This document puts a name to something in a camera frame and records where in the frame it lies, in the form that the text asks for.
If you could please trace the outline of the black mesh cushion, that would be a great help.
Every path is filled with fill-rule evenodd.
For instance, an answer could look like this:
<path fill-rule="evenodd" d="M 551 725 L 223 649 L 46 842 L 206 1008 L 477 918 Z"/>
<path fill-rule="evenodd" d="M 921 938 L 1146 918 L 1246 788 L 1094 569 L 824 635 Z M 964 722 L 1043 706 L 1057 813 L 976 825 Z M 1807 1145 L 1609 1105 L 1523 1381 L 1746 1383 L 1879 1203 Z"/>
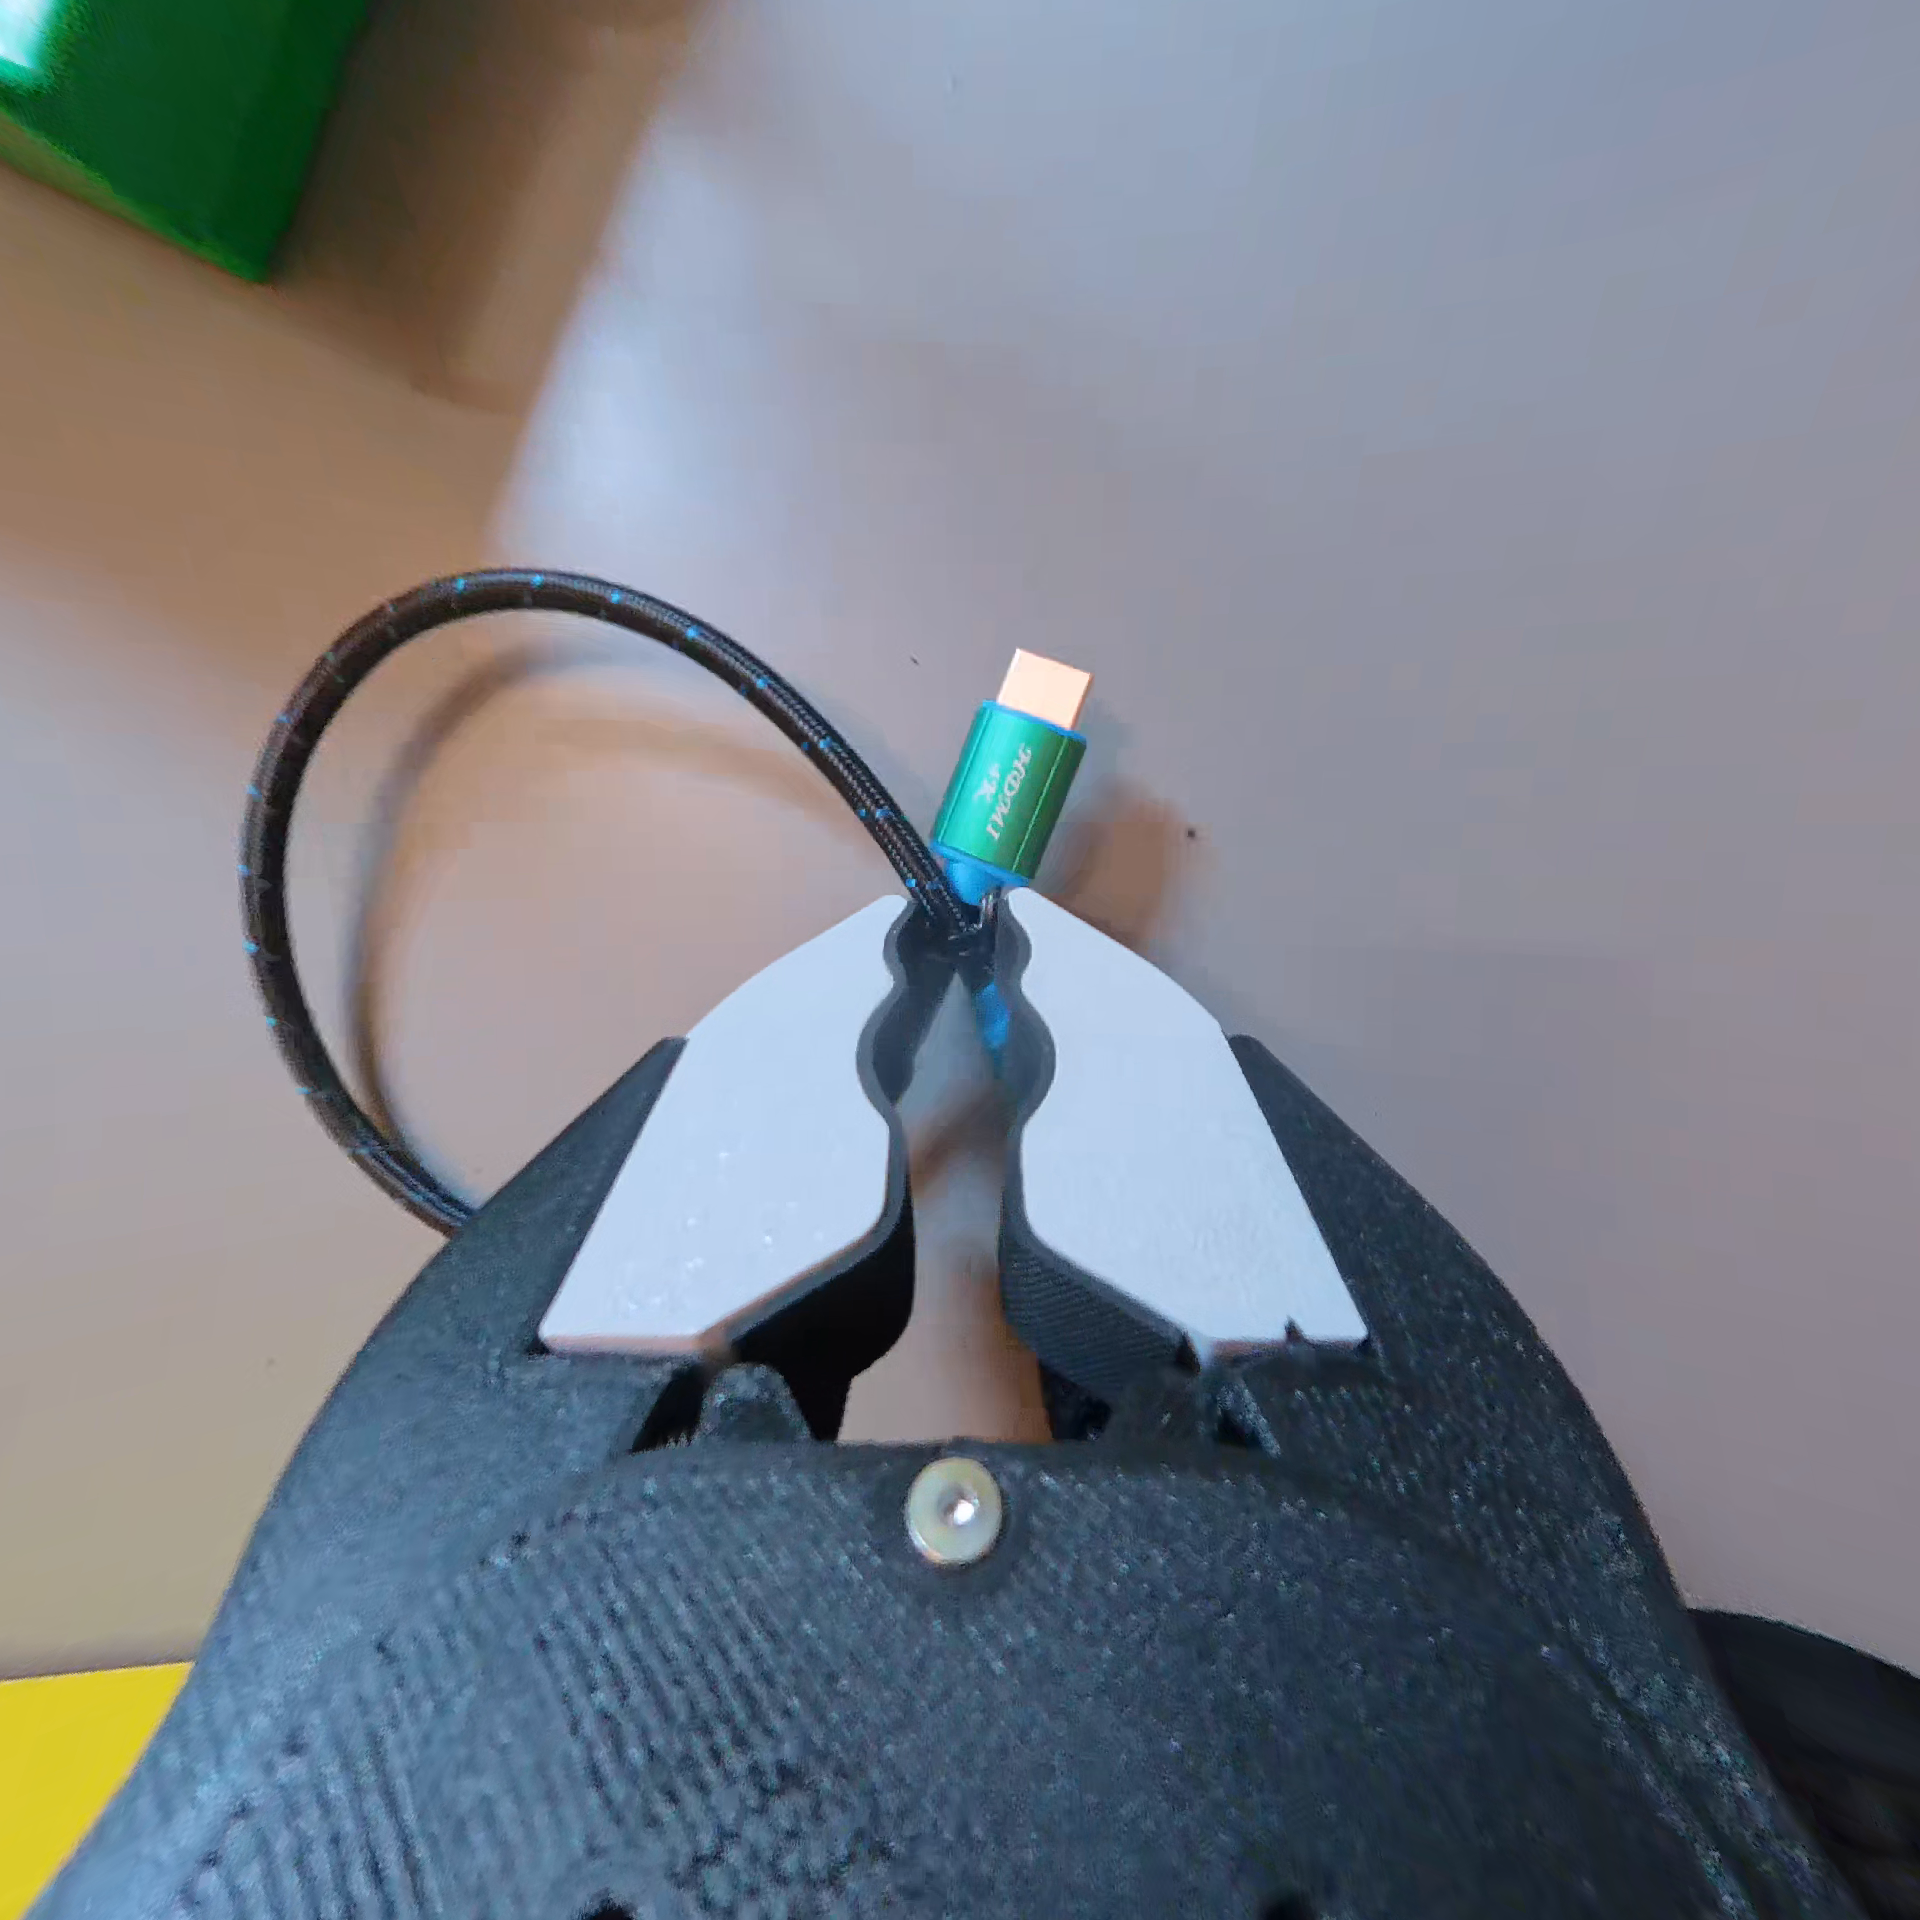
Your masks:
<path fill-rule="evenodd" d="M 1917 1915 L 1917 1676 L 1791 1622 L 1694 1631 L 1746 1738 L 1869 1916 Z"/>

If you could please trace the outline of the green plastic bin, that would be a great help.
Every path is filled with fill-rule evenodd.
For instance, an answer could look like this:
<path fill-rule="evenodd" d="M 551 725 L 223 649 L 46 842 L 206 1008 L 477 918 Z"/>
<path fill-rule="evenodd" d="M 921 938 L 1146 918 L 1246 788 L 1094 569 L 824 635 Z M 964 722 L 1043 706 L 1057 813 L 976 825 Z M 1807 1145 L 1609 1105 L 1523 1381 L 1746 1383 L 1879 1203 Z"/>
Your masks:
<path fill-rule="evenodd" d="M 6 2 L 3 163 L 274 275 L 367 2 Z"/>

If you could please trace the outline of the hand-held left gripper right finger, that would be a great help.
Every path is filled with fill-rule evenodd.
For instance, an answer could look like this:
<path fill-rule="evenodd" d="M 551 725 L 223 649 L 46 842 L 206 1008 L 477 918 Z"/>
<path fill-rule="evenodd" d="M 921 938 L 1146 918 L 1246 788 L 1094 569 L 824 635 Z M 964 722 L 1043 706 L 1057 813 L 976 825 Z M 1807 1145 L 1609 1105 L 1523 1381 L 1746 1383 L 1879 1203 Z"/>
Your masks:
<path fill-rule="evenodd" d="M 991 931 L 997 1293 L 1047 1438 L 1174 1381 L 1357 1358 L 1367 1326 L 1221 1022 L 1050 901 L 999 898 Z"/>

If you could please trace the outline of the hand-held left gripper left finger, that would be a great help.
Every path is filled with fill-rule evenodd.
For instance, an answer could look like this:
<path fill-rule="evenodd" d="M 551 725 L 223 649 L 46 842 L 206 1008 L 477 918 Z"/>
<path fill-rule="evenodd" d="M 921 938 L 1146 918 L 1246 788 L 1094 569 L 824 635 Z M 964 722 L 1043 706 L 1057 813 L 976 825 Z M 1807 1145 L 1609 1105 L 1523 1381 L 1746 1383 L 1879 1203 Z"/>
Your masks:
<path fill-rule="evenodd" d="M 950 986 L 884 895 L 736 986 L 677 1046 L 539 1342 L 774 1371 L 834 1439 L 916 1293 L 899 1099 Z"/>

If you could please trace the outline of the braided hdmi cable green plugs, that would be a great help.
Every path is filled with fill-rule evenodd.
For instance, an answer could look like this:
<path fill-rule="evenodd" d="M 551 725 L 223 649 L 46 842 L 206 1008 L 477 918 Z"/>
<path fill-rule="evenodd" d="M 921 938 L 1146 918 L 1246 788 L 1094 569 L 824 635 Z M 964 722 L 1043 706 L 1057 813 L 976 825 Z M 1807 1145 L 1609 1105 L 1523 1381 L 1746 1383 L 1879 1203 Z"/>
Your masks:
<path fill-rule="evenodd" d="M 964 731 L 931 833 L 919 833 L 803 691 L 717 625 L 639 589 L 553 569 L 470 569 L 404 589 L 331 639 L 277 712 L 256 753 L 237 848 L 241 953 L 266 1028 L 300 1099 L 387 1199 L 417 1222 L 457 1233 L 473 1203 L 434 1178 L 419 1153 L 359 1105 L 333 1065 L 300 982 L 291 912 L 283 898 L 291 822 L 304 768 L 347 698 L 404 642 L 500 611 L 551 611 L 651 639 L 740 695 L 849 805 L 980 1005 L 984 1043 L 999 1043 L 991 958 L 991 898 L 1030 885 L 1084 758 L 1080 729 L 1090 676 L 1016 653 Z"/>

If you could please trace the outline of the yellow plastic bin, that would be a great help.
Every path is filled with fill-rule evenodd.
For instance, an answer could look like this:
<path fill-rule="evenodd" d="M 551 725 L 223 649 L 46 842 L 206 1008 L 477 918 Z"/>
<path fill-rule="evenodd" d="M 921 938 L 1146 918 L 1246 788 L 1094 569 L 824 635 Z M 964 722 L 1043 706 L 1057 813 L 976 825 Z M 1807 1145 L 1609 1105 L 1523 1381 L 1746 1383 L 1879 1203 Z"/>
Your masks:
<path fill-rule="evenodd" d="M 3 1682 L 3 1875 L 46 1879 L 127 1781 L 189 1662 Z"/>

